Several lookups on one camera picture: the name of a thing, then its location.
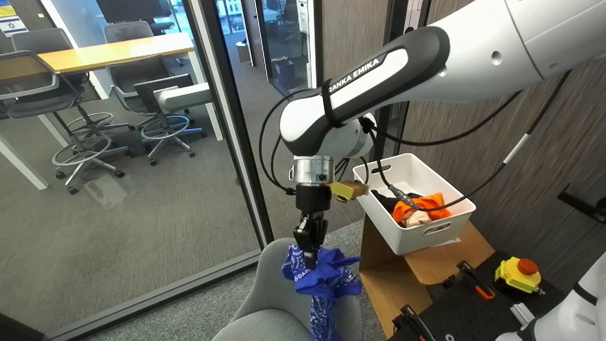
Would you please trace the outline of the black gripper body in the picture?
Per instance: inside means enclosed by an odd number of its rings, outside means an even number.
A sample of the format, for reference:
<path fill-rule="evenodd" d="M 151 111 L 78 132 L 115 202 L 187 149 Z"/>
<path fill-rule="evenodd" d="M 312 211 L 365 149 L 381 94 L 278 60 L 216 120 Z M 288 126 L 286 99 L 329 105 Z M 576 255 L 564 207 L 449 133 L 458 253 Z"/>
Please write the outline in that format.
<path fill-rule="evenodd" d="M 301 211 L 301 223 L 293 236 L 301 249 L 318 249 L 324 243 L 331 192 L 327 187 L 297 187 L 295 207 Z"/>

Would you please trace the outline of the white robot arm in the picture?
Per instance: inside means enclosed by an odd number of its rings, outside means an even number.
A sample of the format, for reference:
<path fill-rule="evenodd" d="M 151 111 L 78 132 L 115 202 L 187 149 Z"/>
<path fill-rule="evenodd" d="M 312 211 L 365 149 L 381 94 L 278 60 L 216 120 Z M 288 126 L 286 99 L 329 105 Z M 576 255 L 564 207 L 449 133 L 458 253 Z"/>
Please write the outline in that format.
<path fill-rule="evenodd" d="M 409 31 L 360 65 L 280 111 L 293 154 L 295 243 L 318 264 L 329 209 L 331 162 L 369 147 L 358 118 L 405 101 L 475 103 L 509 96 L 606 52 L 606 0 L 471 0 Z"/>

